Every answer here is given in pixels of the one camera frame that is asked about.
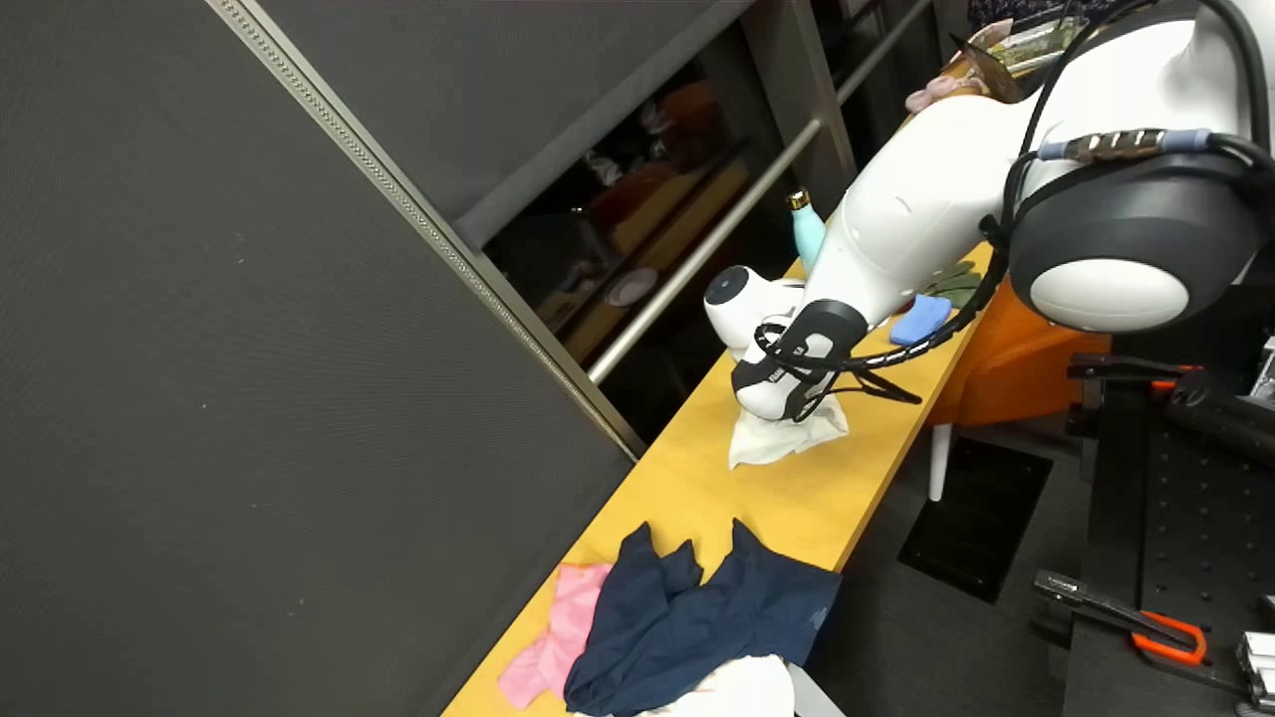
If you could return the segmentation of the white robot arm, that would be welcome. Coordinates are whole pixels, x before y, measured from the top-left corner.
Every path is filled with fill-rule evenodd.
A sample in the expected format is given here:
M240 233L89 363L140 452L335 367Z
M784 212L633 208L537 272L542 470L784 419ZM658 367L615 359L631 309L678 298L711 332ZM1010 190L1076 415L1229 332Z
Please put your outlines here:
M739 407L809 419L971 244L995 247L994 284L1087 336L1218 301L1270 244L1270 47L1275 0L1116 0L1034 94L912 116L825 220L805 284L735 265L707 293Z

